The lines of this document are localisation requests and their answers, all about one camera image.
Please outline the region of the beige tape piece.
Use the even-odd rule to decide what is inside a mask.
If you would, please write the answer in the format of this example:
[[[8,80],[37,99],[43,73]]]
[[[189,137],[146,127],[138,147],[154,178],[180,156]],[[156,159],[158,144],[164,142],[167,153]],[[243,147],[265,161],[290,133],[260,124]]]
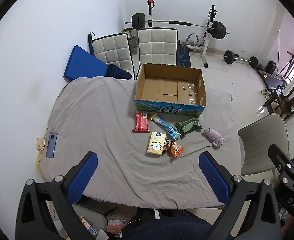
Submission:
[[[46,144],[45,138],[36,138],[36,149],[38,151],[43,151]]]

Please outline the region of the green snack bag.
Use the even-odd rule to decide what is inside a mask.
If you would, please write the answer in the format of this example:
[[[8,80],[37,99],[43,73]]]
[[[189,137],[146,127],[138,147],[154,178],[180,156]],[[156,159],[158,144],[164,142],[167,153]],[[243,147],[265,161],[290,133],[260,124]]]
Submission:
[[[177,122],[174,124],[174,126],[180,133],[181,139],[183,139],[188,133],[191,133],[197,129],[202,129],[198,118],[191,118],[184,122]]]

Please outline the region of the orange snack packet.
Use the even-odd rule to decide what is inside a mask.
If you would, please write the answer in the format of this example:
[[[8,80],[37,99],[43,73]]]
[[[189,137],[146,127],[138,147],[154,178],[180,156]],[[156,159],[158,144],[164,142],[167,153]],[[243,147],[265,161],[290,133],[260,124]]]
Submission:
[[[175,141],[165,139],[163,152],[170,152],[174,157],[178,157],[184,150],[184,147],[178,145]]]

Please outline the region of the grey table cloth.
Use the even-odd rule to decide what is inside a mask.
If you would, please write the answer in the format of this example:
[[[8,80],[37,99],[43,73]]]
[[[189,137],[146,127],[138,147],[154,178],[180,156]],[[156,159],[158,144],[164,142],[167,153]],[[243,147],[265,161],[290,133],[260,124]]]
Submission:
[[[150,133],[135,133],[136,82],[111,77],[79,78],[57,98],[48,121],[56,133],[54,156],[40,158],[46,181],[64,175],[84,155],[95,152],[98,168],[85,195],[102,202],[152,209],[197,209],[219,206],[199,168],[199,155],[208,151],[231,174],[241,174],[238,129],[231,96],[223,89],[206,88],[207,105],[200,116],[204,128],[224,137],[220,148],[199,131],[178,140],[184,150],[147,153]]]

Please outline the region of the purple fluffy cloth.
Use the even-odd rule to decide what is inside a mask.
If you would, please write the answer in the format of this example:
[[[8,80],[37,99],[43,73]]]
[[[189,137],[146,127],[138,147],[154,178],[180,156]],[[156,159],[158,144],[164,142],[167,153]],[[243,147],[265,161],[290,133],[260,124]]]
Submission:
[[[212,141],[212,145],[216,148],[220,148],[224,143],[224,137],[215,129],[207,128],[204,130],[206,136]]]

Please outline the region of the open cardboard box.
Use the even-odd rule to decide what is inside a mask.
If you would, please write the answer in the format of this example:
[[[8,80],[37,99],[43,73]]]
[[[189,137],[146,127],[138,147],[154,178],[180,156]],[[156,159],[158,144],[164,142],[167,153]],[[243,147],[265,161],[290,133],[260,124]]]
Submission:
[[[134,102],[142,112],[200,116],[207,104],[202,72],[185,66],[143,64]]]

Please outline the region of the barbell on rack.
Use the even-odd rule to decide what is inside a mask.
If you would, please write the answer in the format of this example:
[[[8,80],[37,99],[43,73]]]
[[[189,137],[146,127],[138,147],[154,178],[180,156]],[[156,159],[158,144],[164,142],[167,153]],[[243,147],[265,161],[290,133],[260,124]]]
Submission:
[[[210,35],[214,39],[217,39],[217,40],[221,40],[225,38],[226,35],[230,34],[229,32],[227,32],[226,26],[223,23],[218,21],[214,21],[211,26],[204,26],[204,25],[193,24],[190,22],[183,22],[183,21],[147,20],[143,12],[132,15],[131,21],[125,22],[124,24],[131,24],[133,29],[139,30],[139,29],[145,28],[146,24],[152,25],[153,23],[167,23],[172,25],[182,25],[187,27],[204,28],[209,31]]]

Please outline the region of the right white padded chair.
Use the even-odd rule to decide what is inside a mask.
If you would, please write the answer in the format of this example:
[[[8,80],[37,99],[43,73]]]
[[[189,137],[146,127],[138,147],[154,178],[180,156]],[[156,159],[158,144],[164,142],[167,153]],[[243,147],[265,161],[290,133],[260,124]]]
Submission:
[[[139,77],[142,66],[146,63],[176,65],[178,31],[174,28],[144,28],[137,31]]]

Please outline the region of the white padded chair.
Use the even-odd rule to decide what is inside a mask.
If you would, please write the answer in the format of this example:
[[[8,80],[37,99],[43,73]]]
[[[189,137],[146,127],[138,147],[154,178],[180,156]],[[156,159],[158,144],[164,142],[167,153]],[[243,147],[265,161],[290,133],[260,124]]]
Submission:
[[[144,28],[137,31],[139,77],[142,66],[146,63],[176,65],[178,31],[174,28]]]
[[[106,64],[114,64],[129,72],[135,79],[135,68],[126,33],[118,33],[96,38],[93,32],[88,34],[90,54]]]

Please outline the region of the blue smartphone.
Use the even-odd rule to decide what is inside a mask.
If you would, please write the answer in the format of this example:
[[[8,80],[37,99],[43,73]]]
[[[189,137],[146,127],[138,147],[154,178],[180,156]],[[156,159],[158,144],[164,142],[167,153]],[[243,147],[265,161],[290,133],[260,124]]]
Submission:
[[[50,133],[49,135],[47,151],[46,151],[47,158],[54,158],[57,137],[58,137],[57,133]]]

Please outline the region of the yellow tissue pack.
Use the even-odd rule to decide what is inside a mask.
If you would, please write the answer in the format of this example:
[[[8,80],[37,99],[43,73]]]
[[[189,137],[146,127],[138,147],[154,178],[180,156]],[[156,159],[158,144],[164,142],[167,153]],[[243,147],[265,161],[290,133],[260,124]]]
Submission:
[[[152,132],[147,148],[147,153],[154,155],[162,155],[166,135],[164,133]]]

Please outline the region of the light blue long pouch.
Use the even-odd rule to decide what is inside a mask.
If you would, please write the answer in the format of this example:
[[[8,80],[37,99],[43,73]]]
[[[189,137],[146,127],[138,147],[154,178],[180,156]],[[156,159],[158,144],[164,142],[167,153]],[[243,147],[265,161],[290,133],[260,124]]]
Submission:
[[[173,140],[177,140],[181,136],[181,134],[179,133],[179,131],[177,130],[175,126],[171,126],[170,124],[165,122],[161,117],[157,115],[157,113],[154,113],[152,117],[150,118],[150,120],[161,125],[167,131],[168,135],[170,135],[170,137]]]

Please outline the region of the black blue exercise mat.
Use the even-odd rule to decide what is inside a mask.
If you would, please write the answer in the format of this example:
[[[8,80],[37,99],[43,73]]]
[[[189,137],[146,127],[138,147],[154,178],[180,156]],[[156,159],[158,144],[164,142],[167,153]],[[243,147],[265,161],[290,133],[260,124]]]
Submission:
[[[185,44],[178,44],[177,45],[176,65],[191,67],[189,50]]]

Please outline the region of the red tissue pack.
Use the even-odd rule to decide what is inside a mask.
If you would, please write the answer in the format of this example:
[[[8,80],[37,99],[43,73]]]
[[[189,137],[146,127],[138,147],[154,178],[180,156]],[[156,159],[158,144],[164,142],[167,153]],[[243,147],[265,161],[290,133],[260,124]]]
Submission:
[[[134,133],[149,133],[148,115],[147,113],[133,113],[135,127],[132,130]]]

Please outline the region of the left white padded chair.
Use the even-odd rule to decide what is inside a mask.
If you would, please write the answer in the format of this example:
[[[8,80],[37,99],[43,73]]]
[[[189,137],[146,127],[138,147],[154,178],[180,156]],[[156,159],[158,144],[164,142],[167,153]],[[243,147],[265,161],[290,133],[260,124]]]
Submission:
[[[126,33],[118,33],[96,38],[93,32],[88,34],[90,54],[106,64],[114,64],[129,72],[135,79],[135,68]]]

